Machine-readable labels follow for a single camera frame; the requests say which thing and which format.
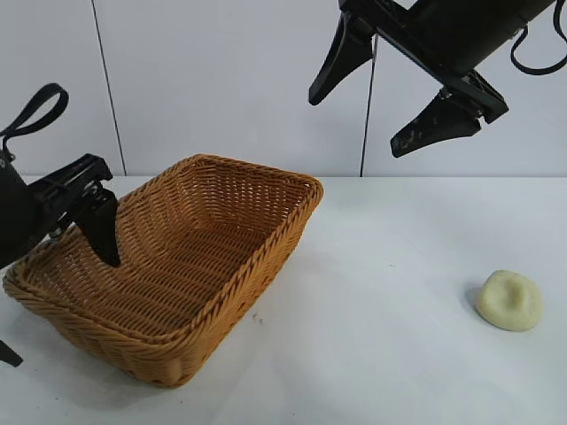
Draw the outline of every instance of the robotic arm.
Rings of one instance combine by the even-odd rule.
[[[309,90],[309,103],[319,104],[356,68],[373,57],[372,38],[383,37],[439,81],[443,88],[414,120],[391,140],[396,158],[432,143],[472,136],[479,119],[497,120],[508,111],[502,95],[475,66],[520,30],[512,62],[533,75],[552,73],[567,57],[549,68],[521,65],[514,56],[527,36],[527,23],[554,0],[417,0],[406,10],[391,0],[339,0],[337,32],[321,72]],[[555,31],[567,42],[560,24],[565,0],[555,6]]]
[[[474,67],[523,30],[512,49],[512,62],[526,73],[545,74],[563,67],[531,69],[514,51],[527,36],[527,23],[554,0],[417,0],[406,10],[392,0],[339,0],[335,39],[321,72],[309,90],[309,102],[319,104],[360,65],[372,59],[372,38],[383,37],[413,60],[443,89],[423,112],[392,140],[394,157],[432,143],[471,136],[508,111],[504,98]],[[565,0],[557,0],[554,24]],[[58,101],[43,118],[22,127],[52,97]],[[57,84],[41,89],[21,115],[3,132],[0,151],[0,268],[25,256],[47,235],[57,237],[73,222],[105,263],[120,264],[115,235],[117,200],[101,181],[112,179],[103,159],[85,155],[49,176],[26,185],[12,162],[8,141],[51,124],[66,108],[68,94]]]
[[[33,124],[23,124],[52,97],[53,108]],[[118,201],[103,189],[110,180],[105,161],[85,155],[74,163],[26,185],[12,166],[15,157],[8,141],[47,127],[66,109],[68,94],[58,84],[48,84],[29,101],[19,117],[0,132],[0,268],[25,256],[48,234],[60,236],[73,222],[86,236],[94,252],[107,264],[120,264],[115,236]]]

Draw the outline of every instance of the wicker basket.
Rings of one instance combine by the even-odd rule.
[[[274,280],[321,198],[309,176],[197,155],[120,200],[121,267],[73,227],[12,266],[4,289],[77,347],[179,387]]]

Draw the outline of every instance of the white tabletop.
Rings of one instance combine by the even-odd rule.
[[[116,178],[122,195],[146,179]],[[0,424],[564,424],[567,179],[327,178],[299,247],[203,369],[160,390],[0,296]],[[470,306],[526,274],[542,323]]]

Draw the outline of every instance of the basket rim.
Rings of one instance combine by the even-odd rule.
[[[262,166],[252,163],[248,163],[242,160],[233,158],[223,158],[216,155],[208,154],[198,154],[192,157],[183,159],[173,166],[169,167],[163,173],[151,178],[149,181],[141,185],[140,187],[134,189],[124,197],[120,198],[120,210],[123,211],[124,207],[128,206],[129,203],[134,202],[136,198],[147,196],[151,194],[154,187],[159,184],[163,179],[170,178],[177,175],[182,169],[192,164],[198,163],[199,161],[205,161],[212,164],[229,164],[232,166],[244,166],[244,167],[254,167],[262,171],[262,173],[274,174],[274,175],[285,175],[286,177],[295,178],[298,182],[303,182],[311,187],[311,190],[307,192],[307,195],[301,200],[301,202],[296,206],[292,213],[282,222],[277,228],[275,228],[265,239],[263,244],[257,248],[248,258],[248,260],[242,264],[238,270],[222,285],[222,287],[216,292],[216,294],[209,299],[199,310],[197,314],[193,316],[190,322],[176,330],[168,332],[166,334],[148,336],[142,332],[126,329],[116,323],[109,321],[105,318],[96,316],[95,314],[80,308],[77,305],[60,300],[59,298],[49,296],[45,291],[34,287],[27,283],[27,279],[24,278],[24,274],[27,271],[27,264],[31,259],[36,256],[42,255],[47,251],[51,243],[41,243],[36,246],[31,252],[28,253],[26,257],[16,261],[5,273],[4,276],[4,286],[6,284],[12,285],[20,291],[26,292],[28,295],[35,297],[37,300],[44,304],[51,305],[52,307],[67,311],[68,313],[78,316],[84,320],[92,321],[97,326],[103,327],[114,334],[120,335],[121,338],[125,338],[131,341],[136,341],[139,344],[148,345],[169,345],[175,344],[180,339],[190,336],[196,330],[202,328],[203,324],[208,322],[209,318],[213,313],[216,313],[215,317],[222,312],[222,304],[228,297],[234,296],[242,286],[242,282],[246,280],[246,277],[251,273],[251,271],[260,263],[261,259],[267,255],[275,248],[274,241],[279,239],[279,236],[283,236],[289,229],[293,226],[298,217],[307,212],[307,219],[313,210],[320,203],[323,196],[323,186],[320,181],[318,181],[313,176],[307,174],[300,174],[295,172],[284,171],[278,168],[273,168],[271,166]],[[62,236],[60,243],[63,243],[67,238],[74,237],[74,234],[79,232],[76,226],[69,228],[65,234]]]

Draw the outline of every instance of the black strap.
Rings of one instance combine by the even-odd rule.
[[[53,105],[51,110],[43,115],[38,121],[29,124],[25,127],[20,127],[27,120],[29,120],[39,108],[43,106],[52,97],[59,95],[57,102]],[[49,126],[54,120],[59,118],[67,108],[69,103],[69,94],[57,83],[53,82],[43,86],[35,95],[27,102],[26,107],[18,115],[16,120],[7,128],[0,132],[2,139],[2,150],[4,155],[13,160],[13,155],[8,151],[7,143],[12,137],[18,135],[29,135],[36,131]]]
[[[565,36],[561,28],[561,10],[564,4],[565,0],[557,0],[557,3],[555,4],[555,10],[553,12],[553,27],[555,28],[555,31],[559,34],[559,36],[563,38],[563,40],[567,43],[567,37]],[[520,64],[520,62],[516,59],[516,49],[520,44],[522,44],[522,42],[525,40],[525,37],[527,36],[528,26],[526,25],[524,27],[524,30],[522,31],[522,34],[512,46],[512,51],[510,52],[512,63],[516,66],[517,69],[519,69],[523,73],[528,73],[529,75],[547,75],[549,73],[559,71],[561,68],[567,65],[567,55],[565,55],[565,57],[555,65],[548,66],[547,68],[530,68],[528,66]]]

